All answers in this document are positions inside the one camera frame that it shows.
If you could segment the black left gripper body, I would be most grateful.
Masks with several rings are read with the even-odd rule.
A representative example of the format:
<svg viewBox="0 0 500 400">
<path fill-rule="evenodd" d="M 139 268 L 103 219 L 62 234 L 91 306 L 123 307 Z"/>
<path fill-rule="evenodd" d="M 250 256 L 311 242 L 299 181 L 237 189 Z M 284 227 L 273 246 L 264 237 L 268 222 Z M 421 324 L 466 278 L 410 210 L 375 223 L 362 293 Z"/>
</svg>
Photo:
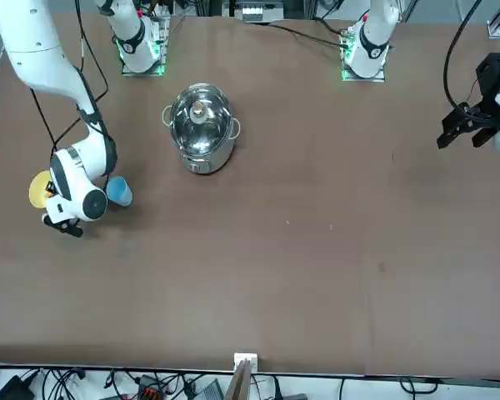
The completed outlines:
<svg viewBox="0 0 500 400">
<path fill-rule="evenodd" d="M 482 96 L 480 109 L 495 109 L 495 96 L 500 89 L 500 52 L 490 52 L 476 68 Z"/>
</svg>

